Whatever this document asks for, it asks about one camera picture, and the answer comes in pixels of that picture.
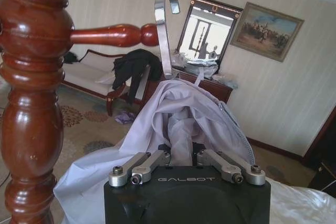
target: patterned carpet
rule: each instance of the patterned carpet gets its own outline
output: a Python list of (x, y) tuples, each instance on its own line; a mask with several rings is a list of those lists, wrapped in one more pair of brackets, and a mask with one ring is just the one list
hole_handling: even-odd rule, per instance
[[(8, 92), (9, 86), (0, 79), (0, 108), (6, 105)], [(64, 118), (64, 144), (54, 167), (54, 174), (59, 179), (73, 161), (119, 142), (128, 132), (130, 125), (121, 125), (113, 117), (107, 116), (104, 100), (64, 86), (59, 88), (58, 94)], [(122, 109), (135, 112), (137, 108), (116, 101), (113, 114), (118, 114)], [(255, 146), (253, 149), (257, 164), (270, 178), (288, 185), (307, 186), (314, 175), (312, 170), (303, 167), (298, 161)], [(7, 174), (8, 170), (0, 156), (0, 183)], [(4, 191), (8, 181), (9, 179), (0, 187), (0, 224), (9, 223), (9, 220), (3, 222), (10, 217), (4, 206)], [(51, 204), (51, 211), (55, 223), (61, 223), (64, 213), (56, 200)]]

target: chrome hanger hook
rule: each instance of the chrome hanger hook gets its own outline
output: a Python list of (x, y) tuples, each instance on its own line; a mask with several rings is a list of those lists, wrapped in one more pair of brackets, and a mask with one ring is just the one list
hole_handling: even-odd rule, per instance
[[(170, 7), (173, 14), (180, 13), (179, 0), (169, 0)], [(174, 78), (169, 39), (166, 25), (165, 0), (155, 0), (154, 4), (155, 22), (157, 28), (157, 35), (159, 37), (159, 47), (161, 53), (161, 61), (163, 73), (166, 79)]]

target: painting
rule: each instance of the painting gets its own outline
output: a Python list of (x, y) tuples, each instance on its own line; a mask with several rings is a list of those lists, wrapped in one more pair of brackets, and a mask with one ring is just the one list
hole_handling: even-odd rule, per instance
[(283, 62), (302, 19), (247, 2), (231, 44)]

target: white cloth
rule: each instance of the white cloth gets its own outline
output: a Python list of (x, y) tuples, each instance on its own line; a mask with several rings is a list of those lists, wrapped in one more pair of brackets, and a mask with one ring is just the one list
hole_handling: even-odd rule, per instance
[[(189, 82), (161, 82), (123, 142), (75, 161), (60, 179), (54, 193), (65, 212), (63, 224), (104, 223), (103, 185), (113, 166), (122, 165), (137, 152), (154, 152), (163, 143), (171, 147), (171, 165), (190, 165), (192, 142), (203, 143), (215, 151), (233, 151), (254, 163), (252, 149), (226, 104)], [(307, 216), (320, 216), (318, 207), (302, 210), (296, 206), (297, 212), (292, 219), (291, 214), (284, 213), (292, 211), (293, 205), (287, 205), (288, 199), (299, 205), (301, 201), (297, 195), (309, 194), (312, 190), (303, 189), (302, 193), (272, 180), (270, 183), (271, 220), (275, 220), (271, 223), (318, 223), (304, 222)], [(319, 198), (310, 200), (320, 204), (320, 208), (332, 210), (330, 197), (316, 191), (314, 194)], [(307, 206), (309, 198), (304, 200)]]
[(321, 191), (271, 184), (270, 224), (335, 224), (336, 199)]

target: white sofa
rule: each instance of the white sofa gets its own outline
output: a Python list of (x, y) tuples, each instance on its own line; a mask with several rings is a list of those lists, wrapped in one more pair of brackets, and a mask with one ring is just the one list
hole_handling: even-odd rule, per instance
[[(111, 116), (113, 100), (123, 95), (125, 97), (132, 81), (132, 78), (130, 78), (122, 87), (116, 90), (112, 88), (115, 79), (114, 71), (112, 71), (114, 60), (123, 56), (124, 55), (105, 55), (89, 49), (80, 62), (74, 62), (72, 64), (65, 63), (63, 65), (65, 79), (62, 83), (66, 86), (106, 99), (107, 111)], [(142, 105), (149, 70), (150, 67), (148, 66), (135, 95), (135, 102), (140, 105)]]

